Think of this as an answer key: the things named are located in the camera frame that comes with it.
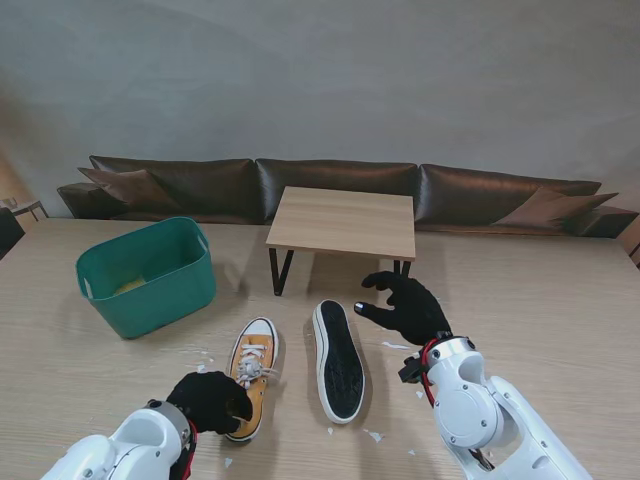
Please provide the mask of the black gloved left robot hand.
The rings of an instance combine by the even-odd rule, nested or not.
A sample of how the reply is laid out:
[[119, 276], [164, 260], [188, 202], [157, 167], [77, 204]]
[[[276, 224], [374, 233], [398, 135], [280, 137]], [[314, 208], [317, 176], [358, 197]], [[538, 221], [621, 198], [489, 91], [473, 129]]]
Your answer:
[[181, 410], [199, 433], [234, 433], [253, 416], [246, 390], [220, 371], [185, 375], [166, 401]]

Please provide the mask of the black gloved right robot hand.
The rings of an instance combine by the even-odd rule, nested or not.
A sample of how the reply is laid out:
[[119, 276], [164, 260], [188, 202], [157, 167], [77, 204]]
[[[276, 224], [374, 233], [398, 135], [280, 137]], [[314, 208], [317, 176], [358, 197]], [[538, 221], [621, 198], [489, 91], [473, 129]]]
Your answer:
[[407, 342], [424, 346], [441, 332], [452, 333], [438, 300], [416, 279], [380, 271], [367, 275], [361, 285], [378, 291], [390, 290], [387, 299], [390, 309], [356, 302], [354, 311], [384, 329], [398, 332]]

